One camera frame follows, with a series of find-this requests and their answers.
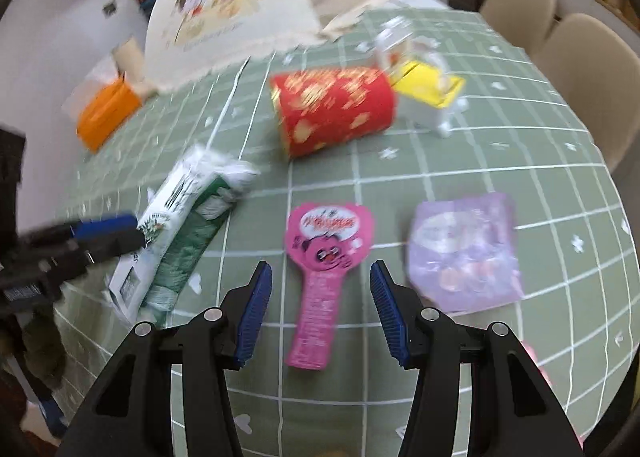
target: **black tool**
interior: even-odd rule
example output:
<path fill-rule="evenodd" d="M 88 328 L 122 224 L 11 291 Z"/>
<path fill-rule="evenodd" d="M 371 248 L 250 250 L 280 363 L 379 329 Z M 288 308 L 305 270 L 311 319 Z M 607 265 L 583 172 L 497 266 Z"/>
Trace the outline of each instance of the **black tool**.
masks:
<path fill-rule="evenodd" d="M 133 215 L 57 224 L 22 237 L 0 257 L 0 317 L 62 298 L 87 267 L 145 246 Z"/>
<path fill-rule="evenodd" d="M 370 285 L 391 355 L 420 371 L 400 457 L 450 457 L 460 363 L 471 364 L 472 376 L 467 457 L 584 456 L 554 393 L 507 325 L 457 325 L 396 285 L 382 260 L 371 266 Z"/>
<path fill-rule="evenodd" d="M 172 363 L 182 364 L 184 423 L 191 456 L 241 457 L 224 369 L 253 354 L 271 296 L 271 266 L 187 325 L 139 323 L 86 395 L 58 457 L 172 457 Z"/>

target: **purple snack bag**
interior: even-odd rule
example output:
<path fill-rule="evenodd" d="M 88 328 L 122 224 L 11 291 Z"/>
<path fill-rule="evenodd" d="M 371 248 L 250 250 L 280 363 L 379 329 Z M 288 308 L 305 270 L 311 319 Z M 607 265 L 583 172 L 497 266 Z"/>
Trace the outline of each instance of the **purple snack bag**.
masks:
<path fill-rule="evenodd" d="M 524 297 L 505 193 L 423 202 L 415 211 L 407 262 L 415 290 L 445 313 L 477 312 Z"/>

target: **pink snack wrapper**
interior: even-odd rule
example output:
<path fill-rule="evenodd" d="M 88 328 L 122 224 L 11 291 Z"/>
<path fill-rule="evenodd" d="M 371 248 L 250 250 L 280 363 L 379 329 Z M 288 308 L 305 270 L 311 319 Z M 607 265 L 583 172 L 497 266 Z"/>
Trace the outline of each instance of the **pink snack wrapper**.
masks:
<path fill-rule="evenodd" d="M 407 249 L 416 291 L 445 313 L 472 313 L 524 297 L 504 193 L 418 205 Z"/>
<path fill-rule="evenodd" d="M 344 275 L 370 251 L 373 217 L 356 204 L 302 204 L 289 215 L 285 245 L 304 273 L 302 305 L 287 364 L 327 366 Z"/>

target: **chair backrest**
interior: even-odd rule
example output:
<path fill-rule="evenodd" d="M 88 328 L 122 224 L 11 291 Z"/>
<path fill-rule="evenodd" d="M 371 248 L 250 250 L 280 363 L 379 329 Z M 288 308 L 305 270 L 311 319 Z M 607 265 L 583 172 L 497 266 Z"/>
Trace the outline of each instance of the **chair backrest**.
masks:
<path fill-rule="evenodd" d="M 485 0 L 480 14 L 509 43 L 531 55 L 551 28 L 556 0 Z"/>
<path fill-rule="evenodd" d="M 640 128 L 640 59 L 599 20 L 572 14 L 533 62 L 593 135 L 613 172 Z"/>

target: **green table mat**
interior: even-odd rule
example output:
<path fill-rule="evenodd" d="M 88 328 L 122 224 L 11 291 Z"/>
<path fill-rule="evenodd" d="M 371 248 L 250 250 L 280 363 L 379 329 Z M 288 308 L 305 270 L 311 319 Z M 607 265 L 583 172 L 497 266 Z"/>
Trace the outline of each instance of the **green table mat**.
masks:
<path fill-rule="evenodd" d="M 402 15 L 415 33 L 437 40 L 467 80 L 469 108 L 449 138 L 404 119 L 287 164 L 268 90 L 276 72 L 350 66 L 370 55 L 380 24 Z M 149 101 L 78 169 L 63 216 L 140 215 L 175 161 L 206 143 L 238 66 L 211 73 Z M 640 340 L 640 277 L 619 195 L 591 135 L 526 54 L 481 16 L 453 10 L 377 10 L 334 43 L 277 53 L 246 66 L 212 147 L 255 163 L 263 175 L 200 260 L 200 289 L 186 287 L 172 315 L 187 322 L 244 285 L 255 264 L 273 267 L 273 294 L 253 359 L 228 374 L 245 455 L 350 456 L 398 453 L 416 374 L 391 358 L 369 292 L 368 267 L 383 259 L 405 282 L 404 250 L 417 204 L 502 191 L 516 202 L 517 251 L 525 299 L 456 320 L 486 327 L 503 321 L 536 351 L 579 435 L 603 415 Z M 289 350 L 302 275 L 283 252 L 290 209 L 305 201 L 358 202 L 376 218 L 369 258 L 343 287 L 332 361 L 325 371 L 292 369 Z M 56 393 L 71 415 L 127 334 L 102 291 L 113 264 L 69 285 L 57 305 L 70 356 Z M 176 455 L 186 454 L 180 368 L 174 369 Z M 466 453 L 470 375 L 461 370 L 455 455 Z"/>

